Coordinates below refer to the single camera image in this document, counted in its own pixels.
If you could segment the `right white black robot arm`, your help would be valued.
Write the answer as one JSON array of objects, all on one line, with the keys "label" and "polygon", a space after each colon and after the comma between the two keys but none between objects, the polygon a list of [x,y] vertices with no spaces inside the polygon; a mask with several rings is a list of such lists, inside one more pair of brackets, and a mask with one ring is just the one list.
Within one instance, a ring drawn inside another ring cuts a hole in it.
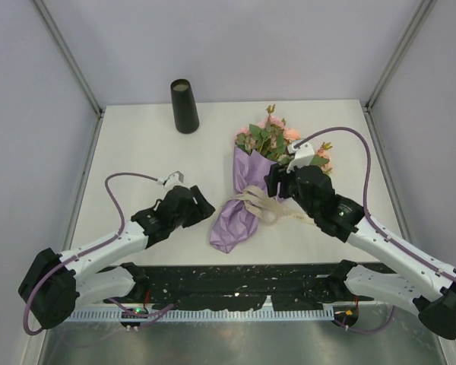
[{"label": "right white black robot arm", "polygon": [[380,274],[345,262],[329,280],[339,300],[351,294],[386,302],[414,314],[434,334],[456,339],[456,268],[425,254],[374,221],[355,201],[338,195],[316,166],[289,170],[274,164],[264,178],[270,197],[291,198],[328,236],[349,243],[392,270]]}]

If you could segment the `purple wrapping paper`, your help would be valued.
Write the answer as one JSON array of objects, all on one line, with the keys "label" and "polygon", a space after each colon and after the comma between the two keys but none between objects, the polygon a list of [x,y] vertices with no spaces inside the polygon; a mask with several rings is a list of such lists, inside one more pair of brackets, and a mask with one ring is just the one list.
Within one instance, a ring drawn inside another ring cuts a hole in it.
[{"label": "purple wrapping paper", "polygon": [[264,180],[273,165],[275,162],[257,151],[234,150],[234,196],[223,205],[212,226],[209,242],[215,249],[228,254],[255,234],[260,221],[275,224],[280,219],[280,204],[269,199]]}]

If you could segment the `left aluminium frame post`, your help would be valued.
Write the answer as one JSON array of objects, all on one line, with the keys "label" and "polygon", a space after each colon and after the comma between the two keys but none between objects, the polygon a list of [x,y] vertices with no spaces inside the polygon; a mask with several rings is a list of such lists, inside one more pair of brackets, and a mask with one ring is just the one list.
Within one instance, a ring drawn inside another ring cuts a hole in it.
[{"label": "left aluminium frame post", "polygon": [[83,95],[86,97],[87,102],[90,104],[90,107],[92,108],[97,117],[101,117],[103,108],[97,101],[97,98],[94,96],[93,91],[87,82],[87,79],[85,78],[82,70],[80,69],[78,62],[71,51],[71,48],[66,42],[66,39],[62,35],[62,32],[60,31],[58,24],[56,23],[50,10],[48,9],[46,2],[43,0],[32,0],[30,3],[37,11],[41,21],[44,23],[46,30],[52,37],[52,41],[54,42],[59,53],[64,59],[65,64],[70,69],[73,78],[77,82]]}]

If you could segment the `pink flower bunch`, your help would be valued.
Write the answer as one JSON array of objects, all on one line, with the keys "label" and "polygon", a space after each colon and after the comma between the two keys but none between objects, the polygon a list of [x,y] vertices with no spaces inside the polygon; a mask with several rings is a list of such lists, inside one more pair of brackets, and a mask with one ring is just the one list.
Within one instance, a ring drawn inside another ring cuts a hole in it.
[{"label": "pink flower bunch", "polygon": [[234,141],[235,146],[247,155],[255,151],[272,162],[286,164],[293,159],[289,146],[302,137],[298,130],[287,125],[284,118],[274,115],[275,109],[276,105],[270,104],[266,108],[267,117],[240,129]]}]

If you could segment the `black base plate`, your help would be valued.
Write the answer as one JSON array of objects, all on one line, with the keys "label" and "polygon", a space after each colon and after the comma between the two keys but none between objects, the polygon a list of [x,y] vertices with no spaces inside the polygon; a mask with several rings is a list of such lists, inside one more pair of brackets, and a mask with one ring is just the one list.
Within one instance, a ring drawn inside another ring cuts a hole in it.
[{"label": "black base plate", "polygon": [[276,311],[314,309],[356,299],[336,272],[336,264],[140,266],[135,272],[140,287],[112,297],[154,309],[172,304],[188,311],[257,311],[268,298]]}]

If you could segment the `aluminium frame post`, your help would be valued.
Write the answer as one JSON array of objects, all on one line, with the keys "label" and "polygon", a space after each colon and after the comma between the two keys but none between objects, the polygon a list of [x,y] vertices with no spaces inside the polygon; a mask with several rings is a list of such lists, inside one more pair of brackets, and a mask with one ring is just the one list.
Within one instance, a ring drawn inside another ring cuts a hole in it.
[{"label": "aluminium frame post", "polygon": [[380,96],[390,83],[399,65],[404,60],[405,55],[412,46],[413,41],[417,37],[436,3],[436,0],[419,1],[415,12],[413,13],[407,26],[404,28],[404,32],[402,33],[394,51],[392,52],[390,59],[386,63],[383,72],[381,73],[375,87],[373,88],[373,91],[369,96],[369,99],[364,103],[364,110],[367,113],[372,112],[372,110],[375,108],[375,105],[377,104]]},{"label": "aluminium frame post", "polygon": [[82,70],[80,69],[78,62],[71,51],[71,48],[66,42],[66,39],[62,35],[62,32],[60,31],[58,24],[56,23],[50,10],[48,9],[46,2],[43,0],[32,0],[30,3],[37,11],[41,21],[44,23],[46,30],[52,37],[52,41],[54,42],[59,53],[64,59],[65,64],[70,69],[73,78],[77,82],[83,95],[86,97],[87,102],[90,104],[90,107],[92,108],[97,117],[101,117],[103,108],[97,101],[97,98],[94,96],[93,91],[87,82],[87,79],[85,78]]}]

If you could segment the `cream gold-lettered ribbon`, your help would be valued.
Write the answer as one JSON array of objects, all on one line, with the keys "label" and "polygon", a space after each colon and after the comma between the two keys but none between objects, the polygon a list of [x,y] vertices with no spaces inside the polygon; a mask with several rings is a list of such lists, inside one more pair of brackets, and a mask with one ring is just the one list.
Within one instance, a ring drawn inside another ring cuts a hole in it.
[{"label": "cream gold-lettered ribbon", "polygon": [[304,224],[315,226],[313,219],[303,213],[286,208],[257,186],[247,186],[241,193],[228,199],[228,201],[232,200],[243,202],[249,213],[268,225],[276,224],[282,217],[290,217]]}]

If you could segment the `black conical vase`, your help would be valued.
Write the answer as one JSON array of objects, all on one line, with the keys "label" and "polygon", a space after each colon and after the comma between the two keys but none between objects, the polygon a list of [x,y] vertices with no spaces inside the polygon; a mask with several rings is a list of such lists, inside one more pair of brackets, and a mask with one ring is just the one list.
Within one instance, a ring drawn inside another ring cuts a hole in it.
[{"label": "black conical vase", "polygon": [[182,134],[191,134],[199,127],[198,111],[190,82],[174,80],[170,85],[175,127]]}]

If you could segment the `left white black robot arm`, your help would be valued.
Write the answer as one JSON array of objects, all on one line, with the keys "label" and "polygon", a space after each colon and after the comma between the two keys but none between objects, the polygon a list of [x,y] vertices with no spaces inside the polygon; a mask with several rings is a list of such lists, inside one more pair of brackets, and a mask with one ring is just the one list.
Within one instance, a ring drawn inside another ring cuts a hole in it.
[{"label": "left white black robot arm", "polygon": [[150,208],[133,214],[120,231],[73,250],[44,249],[33,260],[18,293],[42,329],[64,322],[75,309],[111,297],[137,303],[147,284],[133,264],[111,272],[106,266],[166,240],[178,227],[196,225],[215,208],[197,186],[174,186]]}]

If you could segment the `right aluminium frame post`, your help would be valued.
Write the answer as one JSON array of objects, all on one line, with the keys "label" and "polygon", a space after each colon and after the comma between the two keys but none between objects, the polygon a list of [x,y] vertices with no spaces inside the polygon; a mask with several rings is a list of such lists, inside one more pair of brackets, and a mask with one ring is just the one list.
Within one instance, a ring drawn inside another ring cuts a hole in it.
[{"label": "right aluminium frame post", "polygon": [[380,96],[390,83],[399,65],[404,60],[405,55],[412,46],[413,41],[417,37],[436,3],[436,0],[419,1],[415,12],[413,13],[407,26],[404,28],[404,32],[402,33],[394,51],[392,52],[390,59],[386,63],[383,72],[381,73],[375,87],[373,88],[373,91],[369,96],[369,99],[364,103],[364,110],[367,113],[372,112],[372,110],[375,108],[375,105],[377,104]]}]

